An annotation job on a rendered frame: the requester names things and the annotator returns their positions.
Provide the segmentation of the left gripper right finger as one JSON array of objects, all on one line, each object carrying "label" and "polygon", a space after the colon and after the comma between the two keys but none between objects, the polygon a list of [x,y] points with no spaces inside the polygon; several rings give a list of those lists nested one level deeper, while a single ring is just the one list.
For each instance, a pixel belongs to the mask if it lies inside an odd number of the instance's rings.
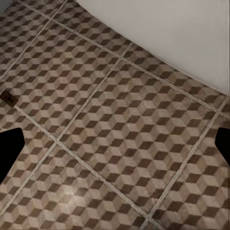
[{"label": "left gripper right finger", "polygon": [[216,134],[215,145],[230,165],[230,129],[220,127]]}]

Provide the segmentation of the mousetrap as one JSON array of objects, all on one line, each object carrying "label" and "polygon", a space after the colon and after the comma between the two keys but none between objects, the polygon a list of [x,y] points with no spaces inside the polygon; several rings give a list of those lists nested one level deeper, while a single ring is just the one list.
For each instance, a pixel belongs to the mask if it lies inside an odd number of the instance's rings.
[{"label": "mousetrap", "polygon": [[11,108],[13,108],[18,103],[18,100],[6,90],[0,94],[0,100],[3,100]]}]

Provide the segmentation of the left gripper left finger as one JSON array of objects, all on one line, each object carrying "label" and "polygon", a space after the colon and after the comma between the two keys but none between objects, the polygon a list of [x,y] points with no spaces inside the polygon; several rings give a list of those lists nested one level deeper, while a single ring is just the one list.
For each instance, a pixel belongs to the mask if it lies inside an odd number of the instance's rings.
[{"label": "left gripper left finger", "polygon": [[24,146],[24,135],[20,127],[0,133],[0,185]]}]

